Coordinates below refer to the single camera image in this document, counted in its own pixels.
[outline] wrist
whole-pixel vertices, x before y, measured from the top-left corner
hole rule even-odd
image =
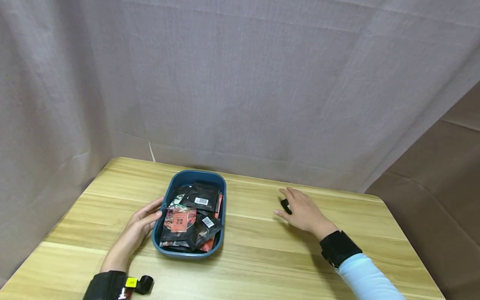
[[[333,222],[327,220],[327,221],[322,221],[315,224],[311,232],[317,238],[318,241],[322,241],[324,238],[334,233],[335,231],[340,231],[340,230]]]

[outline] hand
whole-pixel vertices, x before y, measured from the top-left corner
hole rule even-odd
[[[309,195],[290,187],[286,190],[280,189],[280,192],[287,198],[292,214],[277,209],[275,215],[299,229],[313,233],[318,240],[323,240],[338,230],[337,226],[322,214]]]
[[[122,234],[105,257],[100,268],[101,273],[108,271],[127,272],[130,256],[142,244],[148,233],[152,231],[155,221],[162,216],[162,212],[157,211],[162,202],[163,197],[158,198],[132,215]]]

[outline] black wrist strap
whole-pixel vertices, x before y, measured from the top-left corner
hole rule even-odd
[[[322,256],[329,264],[339,268],[342,262],[362,250],[343,231],[335,231],[320,241]]]
[[[127,273],[109,271],[95,275],[88,285],[84,300],[118,300],[127,280]]]

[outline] shirt sleeve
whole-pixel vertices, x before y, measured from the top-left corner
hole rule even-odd
[[[338,269],[358,300],[405,300],[372,260],[363,253],[347,258]]]

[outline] wood grain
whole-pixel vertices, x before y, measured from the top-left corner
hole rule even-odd
[[[0,290],[0,300],[82,299],[130,215],[163,195],[186,168],[115,158]],[[273,215],[285,183],[220,173],[227,182],[225,239],[212,258],[169,259],[146,239],[130,275],[151,295],[133,299],[354,299],[309,234]],[[444,299],[385,204],[372,195],[289,184],[309,194],[407,299]]]

